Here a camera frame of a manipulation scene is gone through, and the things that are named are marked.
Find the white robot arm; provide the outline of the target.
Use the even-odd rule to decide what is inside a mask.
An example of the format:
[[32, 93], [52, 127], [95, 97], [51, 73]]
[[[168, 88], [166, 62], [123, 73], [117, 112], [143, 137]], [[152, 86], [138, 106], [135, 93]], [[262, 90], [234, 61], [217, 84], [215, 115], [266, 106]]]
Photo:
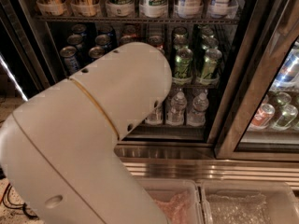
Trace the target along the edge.
[[5, 176], [46, 224], [170, 224], [114, 148], [171, 83], [153, 46], [112, 50], [8, 116], [0, 130]]

